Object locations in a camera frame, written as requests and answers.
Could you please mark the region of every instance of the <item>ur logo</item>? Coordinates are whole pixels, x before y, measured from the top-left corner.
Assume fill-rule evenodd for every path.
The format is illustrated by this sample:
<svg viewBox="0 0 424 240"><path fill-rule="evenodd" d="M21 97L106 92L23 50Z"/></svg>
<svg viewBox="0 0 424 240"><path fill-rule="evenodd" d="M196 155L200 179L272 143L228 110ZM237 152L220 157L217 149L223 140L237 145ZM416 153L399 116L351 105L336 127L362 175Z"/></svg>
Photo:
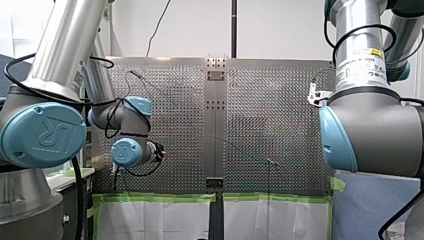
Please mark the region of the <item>ur logo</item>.
<svg viewBox="0 0 424 240"><path fill-rule="evenodd" d="M117 158L120 160L125 160L128 158L128 152L129 152L129 148L128 146L122 146L122 145L118 145L115 146L116 147L116 151L117 151Z"/></svg>
<svg viewBox="0 0 424 240"><path fill-rule="evenodd" d="M34 149L54 153L66 153L74 138L75 124L62 119L46 117L40 124Z"/></svg>

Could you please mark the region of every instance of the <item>white cloth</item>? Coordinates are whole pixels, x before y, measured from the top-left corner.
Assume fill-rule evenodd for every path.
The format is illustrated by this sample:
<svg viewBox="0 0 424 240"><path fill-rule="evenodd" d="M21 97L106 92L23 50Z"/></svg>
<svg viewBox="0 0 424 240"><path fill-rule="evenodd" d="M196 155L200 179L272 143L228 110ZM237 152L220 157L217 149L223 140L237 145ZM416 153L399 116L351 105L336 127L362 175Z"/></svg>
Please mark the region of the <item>white cloth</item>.
<svg viewBox="0 0 424 240"><path fill-rule="evenodd" d="M327 240L328 204L225 202L225 239ZM102 203L101 240L207 239L209 203Z"/></svg>

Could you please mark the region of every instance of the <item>metal pole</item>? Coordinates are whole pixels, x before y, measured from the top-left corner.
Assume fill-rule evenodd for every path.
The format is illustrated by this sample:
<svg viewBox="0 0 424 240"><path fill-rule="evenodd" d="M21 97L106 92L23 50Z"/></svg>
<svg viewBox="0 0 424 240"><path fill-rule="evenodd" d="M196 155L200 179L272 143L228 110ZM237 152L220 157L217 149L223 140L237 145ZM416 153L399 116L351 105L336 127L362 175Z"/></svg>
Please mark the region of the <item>metal pole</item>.
<svg viewBox="0 0 424 240"><path fill-rule="evenodd" d="M231 8L231 58L237 58L237 0Z"/></svg>

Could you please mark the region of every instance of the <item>sticker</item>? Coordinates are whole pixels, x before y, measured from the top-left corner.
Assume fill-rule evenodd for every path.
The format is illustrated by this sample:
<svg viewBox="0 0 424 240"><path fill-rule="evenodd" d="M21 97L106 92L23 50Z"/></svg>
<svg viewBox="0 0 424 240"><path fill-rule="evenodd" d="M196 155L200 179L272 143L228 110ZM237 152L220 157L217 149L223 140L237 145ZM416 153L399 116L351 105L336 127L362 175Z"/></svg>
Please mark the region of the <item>sticker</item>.
<svg viewBox="0 0 424 240"><path fill-rule="evenodd" d="M87 70L85 67L85 62L80 61L77 69L77 74L75 75L74 82L72 83L72 89L79 91L81 88L84 78L87 76Z"/></svg>
<svg viewBox="0 0 424 240"><path fill-rule="evenodd" d="M353 55L374 55L377 57L380 57L381 59L384 59L384 52L380 51L376 48L367 48L367 49L361 49L361 50L356 50L352 52Z"/></svg>
<svg viewBox="0 0 424 240"><path fill-rule="evenodd" d="M353 56L337 66L337 81L387 82L382 51L374 48L355 51Z"/></svg>

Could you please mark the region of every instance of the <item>metal stand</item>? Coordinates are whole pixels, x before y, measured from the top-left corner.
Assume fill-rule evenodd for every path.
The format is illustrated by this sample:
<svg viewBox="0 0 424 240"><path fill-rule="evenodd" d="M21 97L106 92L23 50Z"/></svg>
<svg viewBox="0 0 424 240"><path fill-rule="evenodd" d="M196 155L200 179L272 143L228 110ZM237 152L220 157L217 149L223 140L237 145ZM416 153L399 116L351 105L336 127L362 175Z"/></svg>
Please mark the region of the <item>metal stand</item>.
<svg viewBox="0 0 424 240"><path fill-rule="evenodd" d="M224 240L224 198L222 192L216 193L215 202L209 209L209 240Z"/></svg>
<svg viewBox="0 0 424 240"><path fill-rule="evenodd" d="M207 133L211 151L211 166L206 167L206 191L215 194L215 201L209 209L209 240L224 240L224 198L223 198L223 150L226 122L226 75L225 59L211 58L208 61L206 79L206 114L209 114L211 132Z"/></svg>

